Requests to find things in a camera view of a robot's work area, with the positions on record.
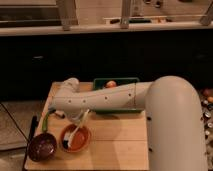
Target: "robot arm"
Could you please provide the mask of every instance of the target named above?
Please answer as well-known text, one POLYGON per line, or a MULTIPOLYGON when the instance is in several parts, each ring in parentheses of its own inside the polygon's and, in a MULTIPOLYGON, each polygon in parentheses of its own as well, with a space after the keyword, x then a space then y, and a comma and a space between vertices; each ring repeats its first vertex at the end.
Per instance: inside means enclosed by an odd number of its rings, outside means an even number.
POLYGON ((78 80, 65 81, 51 107, 78 122, 85 109, 145 109, 151 171, 207 171, 202 109, 195 89, 179 77, 78 93, 78 80))

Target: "wooden cutting board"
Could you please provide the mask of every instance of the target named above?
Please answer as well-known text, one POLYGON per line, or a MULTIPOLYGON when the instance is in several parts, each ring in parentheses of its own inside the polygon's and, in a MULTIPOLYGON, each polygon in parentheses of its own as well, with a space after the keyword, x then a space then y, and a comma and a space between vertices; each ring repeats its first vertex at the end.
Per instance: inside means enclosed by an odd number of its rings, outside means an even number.
MULTIPOLYGON (((41 133, 41 123, 49 102, 60 83, 54 82, 36 130, 41 133)), ((90 91, 92 83, 80 83, 80 91, 90 91)), ((71 124, 55 115, 49 117, 48 132, 57 141, 61 131, 71 124)), ((45 162, 27 158, 27 170, 149 170, 147 129, 145 113, 97 115, 91 112, 85 125, 92 134, 89 146, 79 153, 66 153, 58 147, 54 157, 45 162)))

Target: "black cabinet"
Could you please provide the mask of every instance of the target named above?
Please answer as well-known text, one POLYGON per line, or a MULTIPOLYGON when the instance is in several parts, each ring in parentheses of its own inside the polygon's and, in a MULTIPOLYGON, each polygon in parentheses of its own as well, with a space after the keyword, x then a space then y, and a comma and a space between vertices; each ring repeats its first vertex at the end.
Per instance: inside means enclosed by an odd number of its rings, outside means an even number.
POLYGON ((53 81, 178 75, 212 87, 213 30, 0 37, 0 99, 46 98, 53 81))

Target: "brown ladle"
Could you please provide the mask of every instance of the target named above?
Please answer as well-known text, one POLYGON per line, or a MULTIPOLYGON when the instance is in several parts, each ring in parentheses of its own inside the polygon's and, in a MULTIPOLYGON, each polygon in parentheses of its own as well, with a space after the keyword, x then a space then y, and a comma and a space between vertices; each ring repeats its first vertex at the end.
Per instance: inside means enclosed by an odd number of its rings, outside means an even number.
POLYGON ((28 146, 29 158, 35 162, 51 158, 56 149, 57 141, 55 137, 47 133, 48 117, 51 113, 47 112, 42 123, 42 134, 35 136, 28 146))

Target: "green tray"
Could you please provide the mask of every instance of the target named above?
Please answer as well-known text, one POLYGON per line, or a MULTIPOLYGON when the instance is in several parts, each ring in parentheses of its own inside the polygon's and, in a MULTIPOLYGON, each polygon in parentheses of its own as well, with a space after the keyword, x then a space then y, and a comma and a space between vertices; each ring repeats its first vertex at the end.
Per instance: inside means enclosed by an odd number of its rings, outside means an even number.
MULTIPOLYGON (((115 81, 117 86, 130 84, 130 83, 137 83, 140 82, 139 78, 137 77, 124 77, 124 78, 96 78, 93 81, 93 90, 100 90, 103 89, 108 81, 115 81)), ((140 113, 141 110, 138 109, 99 109, 94 110, 97 114, 112 114, 112 113, 119 113, 119 114, 128 114, 128 113, 140 113)))

